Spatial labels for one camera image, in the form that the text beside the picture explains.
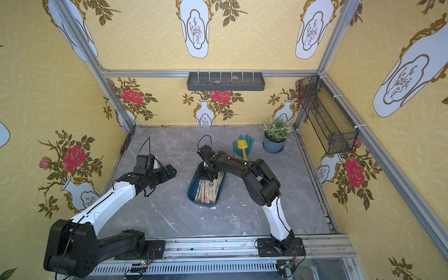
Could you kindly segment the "teal plastic storage box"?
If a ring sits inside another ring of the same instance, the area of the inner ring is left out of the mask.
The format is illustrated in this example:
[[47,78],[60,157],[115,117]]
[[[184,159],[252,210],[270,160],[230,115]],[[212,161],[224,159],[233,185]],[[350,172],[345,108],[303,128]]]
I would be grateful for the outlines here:
[[200,163],[187,190],[187,198],[194,204],[212,208],[216,206],[226,179],[226,172],[220,171],[218,178],[209,181],[200,177],[205,170],[205,164]]

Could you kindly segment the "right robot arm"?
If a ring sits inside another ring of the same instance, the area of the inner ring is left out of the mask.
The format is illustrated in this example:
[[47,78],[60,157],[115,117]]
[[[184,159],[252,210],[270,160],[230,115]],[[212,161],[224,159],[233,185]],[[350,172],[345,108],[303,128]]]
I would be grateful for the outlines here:
[[224,151],[214,152],[210,146],[202,146],[197,154],[203,160],[199,178],[214,180],[220,172],[230,173],[242,179],[250,198],[267,217],[270,236],[281,250],[288,250],[295,240],[281,204],[280,181],[265,161],[245,161]]

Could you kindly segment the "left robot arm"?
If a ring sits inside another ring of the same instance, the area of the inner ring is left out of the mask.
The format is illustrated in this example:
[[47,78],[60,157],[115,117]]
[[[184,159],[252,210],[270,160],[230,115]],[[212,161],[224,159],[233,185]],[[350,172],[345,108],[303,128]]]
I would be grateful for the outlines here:
[[101,262],[123,255],[145,256],[145,234],[124,230],[108,238],[98,233],[126,203],[147,188],[155,189],[176,176],[168,164],[119,177],[104,196],[69,220],[59,219],[50,228],[43,267],[46,271],[69,277],[87,277]]

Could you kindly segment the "chopstick pile in box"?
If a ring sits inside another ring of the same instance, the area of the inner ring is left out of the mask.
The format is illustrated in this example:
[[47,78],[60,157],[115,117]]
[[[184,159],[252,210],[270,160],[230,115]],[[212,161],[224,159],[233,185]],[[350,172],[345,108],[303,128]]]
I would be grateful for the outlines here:
[[218,178],[213,181],[199,179],[198,189],[194,196],[195,202],[211,205],[216,203],[220,186],[223,182],[225,172],[219,172]]

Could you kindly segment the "green garden glove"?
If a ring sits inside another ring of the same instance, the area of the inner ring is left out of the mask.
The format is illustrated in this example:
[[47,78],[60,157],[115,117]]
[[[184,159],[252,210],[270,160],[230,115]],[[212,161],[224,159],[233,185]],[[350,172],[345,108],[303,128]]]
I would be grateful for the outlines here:
[[249,135],[241,135],[238,140],[233,141],[234,154],[247,161],[248,155],[250,154],[253,146],[253,142],[254,141]]

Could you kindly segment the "yellow toy shovel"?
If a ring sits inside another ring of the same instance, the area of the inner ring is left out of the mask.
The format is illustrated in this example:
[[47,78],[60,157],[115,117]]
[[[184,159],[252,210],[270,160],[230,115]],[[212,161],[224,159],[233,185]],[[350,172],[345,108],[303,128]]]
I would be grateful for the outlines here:
[[241,150],[242,158],[244,161],[248,160],[247,154],[246,154],[246,149],[248,148],[248,146],[249,145],[245,139],[237,141],[237,147]]

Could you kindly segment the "potted green plant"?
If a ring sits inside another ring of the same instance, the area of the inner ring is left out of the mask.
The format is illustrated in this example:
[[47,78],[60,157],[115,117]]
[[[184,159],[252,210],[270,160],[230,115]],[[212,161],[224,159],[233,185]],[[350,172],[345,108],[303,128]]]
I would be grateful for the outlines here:
[[292,132],[292,126],[284,120],[272,119],[264,129],[263,147],[270,154],[278,154],[283,151],[285,141]]

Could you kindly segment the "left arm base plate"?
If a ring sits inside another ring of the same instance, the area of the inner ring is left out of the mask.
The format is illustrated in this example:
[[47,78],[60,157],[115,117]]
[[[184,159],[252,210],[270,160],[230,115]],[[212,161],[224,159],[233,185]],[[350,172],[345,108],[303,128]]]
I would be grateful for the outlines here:
[[165,240],[146,240],[145,245],[140,246],[133,252],[120,254],[115,260],[161,260],[165,252]]

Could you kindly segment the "grey wall shelf tray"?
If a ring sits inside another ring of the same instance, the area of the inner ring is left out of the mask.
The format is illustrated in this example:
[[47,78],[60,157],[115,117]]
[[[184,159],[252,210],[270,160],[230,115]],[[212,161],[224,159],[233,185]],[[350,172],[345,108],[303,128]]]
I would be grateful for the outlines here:
[[262,72],[256,71],[196,71],[189,72],[187,89],[193,91],[264,91]]

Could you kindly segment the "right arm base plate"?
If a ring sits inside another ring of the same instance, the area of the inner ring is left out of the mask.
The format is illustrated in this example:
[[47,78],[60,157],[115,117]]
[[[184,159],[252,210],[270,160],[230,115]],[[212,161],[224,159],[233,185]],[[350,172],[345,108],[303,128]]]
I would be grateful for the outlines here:
[[301,238],[278,241],[272,237],[260,238],[254,242],[259,257],[304,257],[306,250]]

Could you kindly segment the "aluminium front rail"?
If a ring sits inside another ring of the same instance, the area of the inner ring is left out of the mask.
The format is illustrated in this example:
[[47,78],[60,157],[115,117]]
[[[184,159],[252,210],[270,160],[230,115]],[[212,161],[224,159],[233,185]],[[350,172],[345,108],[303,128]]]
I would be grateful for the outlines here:
[[285,278],[311,269],[311,277],[322,279],[332,268],[349,280],[365,275],[349,238],[343,234],[299,236],[304,257],[259,257],[254,242],[264,236],[145,239],[165,240],[161,260],[105,260],[88,276],[99,275],[168,275],[199,273],[273,272]]

